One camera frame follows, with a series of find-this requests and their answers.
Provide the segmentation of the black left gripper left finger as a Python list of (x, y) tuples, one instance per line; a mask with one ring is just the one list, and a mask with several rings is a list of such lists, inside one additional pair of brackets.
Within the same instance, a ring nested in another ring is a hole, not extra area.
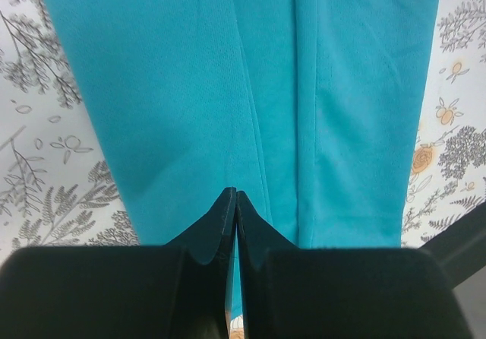
[(227, 338), (236, 190), (162, 246), (30, 247), (1, 268), (3, 338)]

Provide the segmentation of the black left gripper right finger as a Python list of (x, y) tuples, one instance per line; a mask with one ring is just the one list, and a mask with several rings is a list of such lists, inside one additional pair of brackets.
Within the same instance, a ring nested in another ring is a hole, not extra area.
[(248, 338), (471, 338), (451, 286), (418, 249), (300, 249), (239, 192)]

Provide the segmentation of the teal t shirt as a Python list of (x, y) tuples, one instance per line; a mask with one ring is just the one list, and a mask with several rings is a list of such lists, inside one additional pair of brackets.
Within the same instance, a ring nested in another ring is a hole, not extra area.
[(301, 248), (398, 248), (439, 0), (43, 0), (144, 245), (226, 187)]

